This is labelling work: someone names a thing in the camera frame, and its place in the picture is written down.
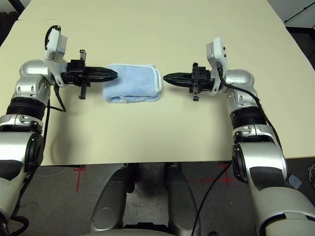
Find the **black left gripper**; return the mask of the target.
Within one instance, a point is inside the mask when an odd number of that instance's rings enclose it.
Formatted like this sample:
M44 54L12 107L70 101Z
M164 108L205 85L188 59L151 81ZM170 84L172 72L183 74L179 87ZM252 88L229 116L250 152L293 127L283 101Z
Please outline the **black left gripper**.
M87 87L90 83L104 83L117 78L118 73L104 67L86 67L86 51L80 50L80 58L72 59L67 63L67 68L62 73L63 82L81 88L79 99L86 99Z

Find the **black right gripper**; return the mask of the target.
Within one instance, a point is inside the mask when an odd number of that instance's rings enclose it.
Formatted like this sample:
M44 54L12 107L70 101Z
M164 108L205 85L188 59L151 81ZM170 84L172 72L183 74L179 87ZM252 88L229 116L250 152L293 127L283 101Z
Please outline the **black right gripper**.
M193 94L193 101L199 101L199 93L213 88L210 71L206 67L198 66L196 62L192 65L192 73L170 73L164 75L163 80L178 87L190 87L189 93Z

